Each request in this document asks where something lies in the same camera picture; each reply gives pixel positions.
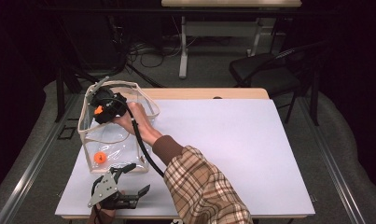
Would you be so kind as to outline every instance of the desk leg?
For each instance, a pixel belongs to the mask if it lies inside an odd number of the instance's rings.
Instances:
[[[259,39],[260,39],[260,34],[261,34],[261,29],[262,29],[262,21],[261,21],[261,18],[258,18],[257,19],[257,29],[255,29],[255,39],[254,39],[254,45],[252,46],[251,49],[248,49],[246,52],[247,52],[247,55],[248,57],[250,56],[254,56],[256,53],[257,53],[257,48],[258,48],[258,43],[259,43]]]
[[[310,99],[310,117],[313,120],[315,126],[319,126],[317,110],[318,110],[318,91],[319,91],[319,71],[313,72],[313,85],[312,85],[312,95]]]
[[[65,113],[65,99],[64,99],[62,68],[59,68],[59,72],[57,73],[56,86],[57,86],[57,118],[55,122],[58,123]]]
[[[182,17],[181,22],[181,36],[182,36],[182,53],[181,53],[181,64],[179,67],[179,78],[187,77],[187,68],[188,68],[188,50],[187,50],[187,27],[185,17]]]

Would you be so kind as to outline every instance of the black chair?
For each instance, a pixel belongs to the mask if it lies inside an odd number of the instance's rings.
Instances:
[[[233,61],[229,70],[237,81],[234,87],[263,88],[270,98],[293,92],[291,102],[278,107],[289,105],[285,119],[288,123],[296,97],[304,95],[310,86],[315,87],[312,92],[317,94],[319,77],[316,72],[322,67],[327,49],[328,42],[320,41],[278,55],[262,53]]]
[[[287,35],[292,27],[293,19],[291,18],[277,18],[272,27],[272,43],[270,44],[269,53],[272,53],[272,48],[274,47],[275,38],[281,33],[282,36]]]

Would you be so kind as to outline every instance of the orange ball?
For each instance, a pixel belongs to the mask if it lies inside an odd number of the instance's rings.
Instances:
[[[102,151],[99,151],[94,154],[94,160],[97,163],[104,163],[106,161],[106,154]]]

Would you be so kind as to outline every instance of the cable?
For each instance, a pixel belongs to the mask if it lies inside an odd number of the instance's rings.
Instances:
[[[144,53],[144,54],[141,54],[140,56],[140,64],[146,68],[155,68],[155,67],[159,67],[160,65],[162,65],[162,63],[164,62],[164,54],[161,52],[160,54],[154,54],[154,55],[160,55],[160,62],[158,64],[155,64],[155,65],[146,65],[144,64],[144,56],[147,55],[149,53]]]
[[[159,168],[158,165],[156,165],[156,163],[152,160],[152,158],[150,157],[149,153],[147,153],[146,151],[146,148],[144,146],[144,142],[142,140],[142,137],[141,137],[141,134],[139,133],[139,130],[138,130],[138,123],[137,121],[135,120],[133,114],[132,114],[132,111],[130,110],[130,108],[127,106],[127,104],[123,101],[120,101],[118,99],[115,99],[115,98],[103,98],[101,100],[111,100],[111,101],[116,101],[116,102],[119,102],[121,103],[122,105],[124,105],[126,107],[126,110],[127,112],[130,114],[130,117],[132,118],[132,127],[134,129],[134,132],[135,132],[135,137],[137,138],[137,142],[138,142],[138,145],[140,146],[142,152],[144,153],[147,161],[149,162],[149,164],[156,170],[156,172],[158,172],[159,175],[161,176],[164,176],[164,172]]]
[[[130,67],[136,74],[138,74],[139,77],[141,77],[143,80],[151,84],[153,87],[165,88],[165,86],[161,85],[157,81],[153,80],[152,78],[138,71],[135,67],[132,66],[132,64],[126,63],[126,66]]]
[[[92,208],[94,208],[94,212],[95,212],[94,224],[97,224],[97,218],[98,218],[98,221],[100,222],[100,224],[103,224],[103,221],[100,218],[101,209],[98,210],[96,204]]]

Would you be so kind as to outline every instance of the white desk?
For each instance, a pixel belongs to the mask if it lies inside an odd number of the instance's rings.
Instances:
[[[228,177],[253,218],[306,217],[313,205],[285,136],[277,110],[262,89],[150,89],[160,114],[155,126],[182,145],[192,145]],[[240,98],[223,100],[211,99]],[[154,162],[165,166],[155,155]],[[56,215],[87,218],[91,186],[99,175],[89,172],[83,149]],[[154,171],[121,175],[118,188],[127,193],[150,184],[136,209],[118,210],[120,218],[178,218],[168,189]]]
[[[162,0],[164,7],[300,7],[300,0]],[[182,17],[182,52],[179,77],[187,77],[188,49],[187,35],[204,36],[253,36],[254,41],[247,56],[253,56],[258,48],[262,28],[261,19],[256,21],[186,21]]]

